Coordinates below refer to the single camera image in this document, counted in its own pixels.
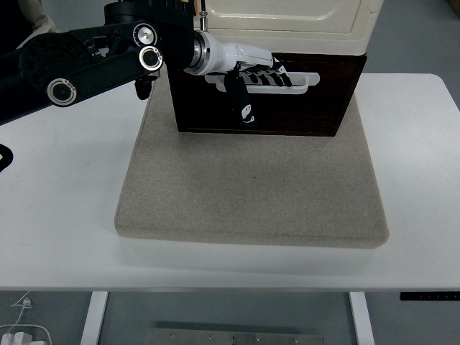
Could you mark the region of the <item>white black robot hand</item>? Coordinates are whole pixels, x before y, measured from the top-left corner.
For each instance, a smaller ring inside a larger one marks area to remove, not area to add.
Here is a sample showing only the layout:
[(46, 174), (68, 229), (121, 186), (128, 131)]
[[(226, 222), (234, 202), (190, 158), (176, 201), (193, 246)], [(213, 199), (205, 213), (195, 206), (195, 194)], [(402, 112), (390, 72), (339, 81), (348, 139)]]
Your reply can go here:
[(282, 63), (266, 50), (252, 45), (221, 43), (211, 34), (201, 31), (209, 61), (205, 64), (204, 75), (223, 75), (224, 90), (231, 110), (250, 129), (257, 128), (257, 121), (243, 75), (251, 82), (268, 86), (274, 82), (278, 87), (291, 87), (292, 82)]

